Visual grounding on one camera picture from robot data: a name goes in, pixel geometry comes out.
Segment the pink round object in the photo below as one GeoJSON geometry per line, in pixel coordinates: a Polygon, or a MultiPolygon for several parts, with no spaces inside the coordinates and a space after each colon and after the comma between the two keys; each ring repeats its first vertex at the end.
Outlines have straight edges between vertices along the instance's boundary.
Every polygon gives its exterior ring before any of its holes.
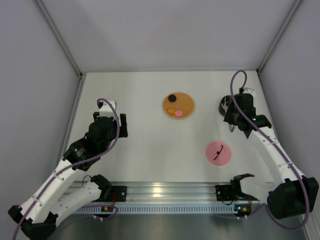
{"type": "Polygon", "coordinates": [[[206,147],[205,157],[209,163],[215,166],[223,166],[230,161],[231,150],[224,142],[214,141],[206,147]]]}
{"type": "Polygon", "coordinates": [[[178,110],[178,111],[175,111],[175,113],[174,113],[174,115],[176,116],[176,117],[182,117],[182,115],[183,115],[184,113],[182,112],[182,111],[180,111],[180,110],[178,110]]]}

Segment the vent grille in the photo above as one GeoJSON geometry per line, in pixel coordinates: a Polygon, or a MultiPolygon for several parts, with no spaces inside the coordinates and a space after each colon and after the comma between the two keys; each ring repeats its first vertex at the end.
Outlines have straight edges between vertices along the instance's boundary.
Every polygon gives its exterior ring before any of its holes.
{"type": "MultiPolygon", "coordinates": [[[[235,205],[224,204],[116,204],[117,214],[236,214],[235,205]]],[[[101,207],[80,208],[75,214],[110,214],[101,207]]]]}

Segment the white table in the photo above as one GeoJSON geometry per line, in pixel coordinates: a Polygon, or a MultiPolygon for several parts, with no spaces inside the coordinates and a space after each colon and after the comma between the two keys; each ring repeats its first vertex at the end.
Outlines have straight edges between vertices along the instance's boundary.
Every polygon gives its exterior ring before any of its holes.
{"type": "MultiPolygon", "coordinates": [[[[251,173],[272,182],[258,151],[237,128],[229,132],[218,111],[222,97],[230,94],[233,74],[234,71],[88,73],[69,144],[84,136],[93,122],[97,99],[106,98],[116,100],[118,114],[126,114],[129,137],[119,139],[87,174],[102,174],[111,182],[223,183],[236,175],[251,173]],[[174,92],[193,98],[192,115],[173,119],[164,113],[163,100],[174,92]],[[225,166],[214,166],[206,159],[205,149],[214,141],[224,142],[231,149],[231,160],[225,166]]],[[[256,93],[257,114],[264,114],[271,121],[257,73],[248,71],[247,75],[246,87],[256,93]]],[[[242,74],[237,76],[236,92],[243,79],[242,74]]]]}

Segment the gray floor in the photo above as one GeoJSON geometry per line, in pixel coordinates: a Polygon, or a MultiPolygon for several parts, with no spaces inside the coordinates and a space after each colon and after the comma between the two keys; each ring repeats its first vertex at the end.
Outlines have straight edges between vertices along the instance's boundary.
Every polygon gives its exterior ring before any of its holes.
{"type": "MultiPolygon", "coordinates": [[[[51,240],[307,240],[306,232],[286,231],[276,226],[262,210],[248,220],[222,219],[212,215],[118,215],[98,219],[72,215],[51,240]]],[[[281,221],[297,226],[299,217],[281,221]]]]}

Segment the robotic arm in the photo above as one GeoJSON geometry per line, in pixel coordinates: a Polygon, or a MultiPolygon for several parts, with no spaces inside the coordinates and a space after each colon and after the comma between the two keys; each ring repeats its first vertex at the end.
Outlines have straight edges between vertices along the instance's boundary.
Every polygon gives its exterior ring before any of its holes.
{"type": "MultiPolygon", "coordinates": [[[[114,100],[108,102],[115,110],[116,102],[114,100]]],[[[56,169],[39,190],[26,202],[20,206],[12,206],[8,211],[17,224],[25,217],[21,223],[21,230],[31,240],[47,239],[70,214],[89,202],[105,200],[110,194],[111,183],[99,174],[93,176],[91,181],[81,189],[61,198],[68,187],[76,179],[83,177],[100,157],[77,166],[70,166],[102,154],[116,138],[117,122],[114,120],[112,109],[103,101],[98,102],[98,108],[99,111],[93,114],[94,122],[90,124],[88,132],[83,138],[70,145],[56,169]],[[61,170],[67,167],[70,168],[58,175],[61,170]]],[[[126,138],[128,131],[125,114],[120,114],[120,121],[119,138],[126,138]]]]}
{"type": "Polygon", "coordinates": [[[303,190],[297,175],[302,179],[306,188],[309,209],[313,211],[319,184],[314,177],[305,177],[304,174],[290,160],[285,150],[278,142],[271,123],[264,115],[256,115],[254,97],[247,89],[241,88],[240,93],[234,96],[238,107],[257,126],[255,129],[239,112],[231,96],[225,96],[219,105],[219,111],[224,116],[224,122],[229,124],[231,132],[238,127],[246,138],[256,147],[268,167],[274,184],[259,181],[252,174],[235,176],[231,180],[232,199],[237,200],[250,195],[265,203],[276,219],[283,219],[306,213],[306,202],[303,190]]]}

